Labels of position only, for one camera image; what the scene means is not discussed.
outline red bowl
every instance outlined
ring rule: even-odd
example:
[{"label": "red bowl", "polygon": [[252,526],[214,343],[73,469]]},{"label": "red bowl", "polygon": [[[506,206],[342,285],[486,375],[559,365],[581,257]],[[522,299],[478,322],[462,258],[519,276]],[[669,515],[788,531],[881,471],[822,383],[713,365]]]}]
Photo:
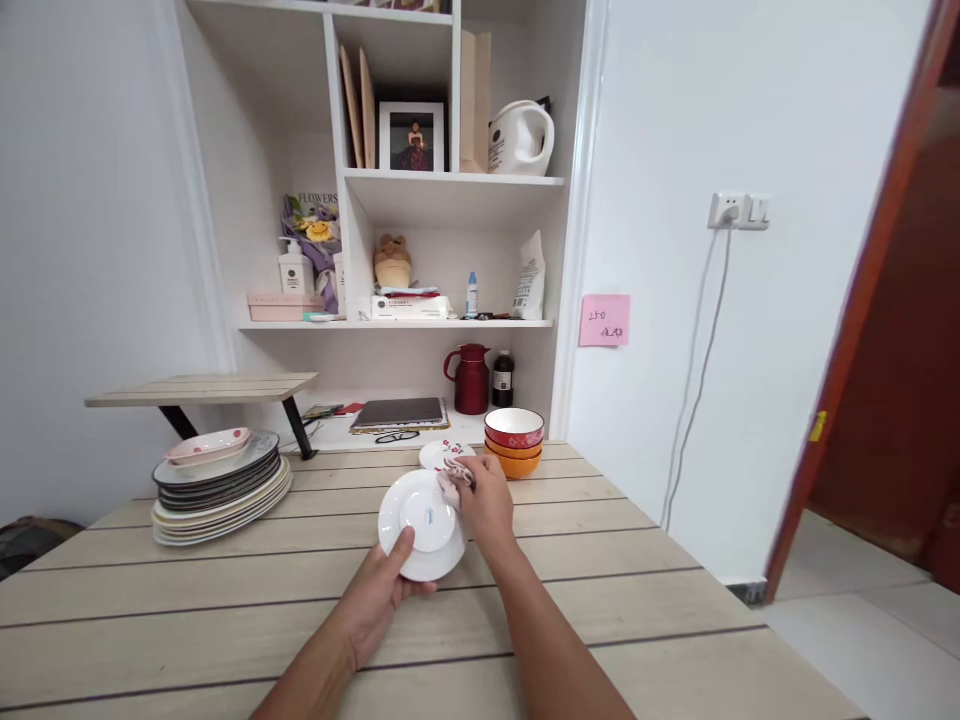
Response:
[{"label": "red bowl", "polygon": [[500,408],[483,418],[487,437],[498,445],[524,450],[543,440],[543,418],[533,410]]}]

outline pink sticky note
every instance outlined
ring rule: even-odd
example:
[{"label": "pink sticky note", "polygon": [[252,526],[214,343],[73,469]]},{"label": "pink sticky note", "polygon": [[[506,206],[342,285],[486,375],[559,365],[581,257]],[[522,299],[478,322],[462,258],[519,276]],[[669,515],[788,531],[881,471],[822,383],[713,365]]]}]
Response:
[{"label": "pink sticky note", "polygon": [[630,342],[630,296],[584,295],[580,347]]}]

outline small bottle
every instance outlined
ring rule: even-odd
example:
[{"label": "small bottle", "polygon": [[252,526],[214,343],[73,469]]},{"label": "small bottle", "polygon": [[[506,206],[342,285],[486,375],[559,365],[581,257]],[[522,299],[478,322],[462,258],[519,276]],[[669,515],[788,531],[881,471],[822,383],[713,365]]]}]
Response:
[{"label": "small bottle", "polygon": [[287,252],[278,258],[280,285],[285,295],[313,295],[313,263],[303,256],[300,243],[291,238],[280,238],[289,243]]},{"label": "small bottle", "polygon": [[467,283],[467,317],[477,316],[477,274],[470,271],[470,281]]},{"label": "small bottle", "polygon": [[501,350],[493,362],[493,392],[496,407],[513,407],[513,360],[509,350]]}]

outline eyeglasses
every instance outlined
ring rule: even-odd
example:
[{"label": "eyeglasses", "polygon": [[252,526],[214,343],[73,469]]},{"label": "eyeglasses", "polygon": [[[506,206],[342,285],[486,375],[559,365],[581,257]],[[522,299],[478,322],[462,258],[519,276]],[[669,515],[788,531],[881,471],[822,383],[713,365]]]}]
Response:
[{"label": "eyeglasses", "polygon": [[374,442],[377,445],[386,445],[390,442],[397,442],[398,440],[413,440],[417,437],[420,437],[419,430],[397,430],[377,435],[377,439],[374,440]]}]

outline tissue box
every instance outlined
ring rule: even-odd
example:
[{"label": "tissue box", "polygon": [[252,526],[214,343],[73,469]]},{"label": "tissue box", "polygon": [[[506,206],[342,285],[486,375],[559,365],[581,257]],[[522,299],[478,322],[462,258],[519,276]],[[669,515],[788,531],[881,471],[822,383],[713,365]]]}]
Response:
[{"label": "tissue box", "polygon": [[371,320],[446,320],[449,303],[446,295],[434,298],[374,295],[371,306]]},{"label": "tissue box", "polygon": [[320,295],[251,293],[247,295],[250,319],[254,322],[303,322],[305,312],[323,312]]}]

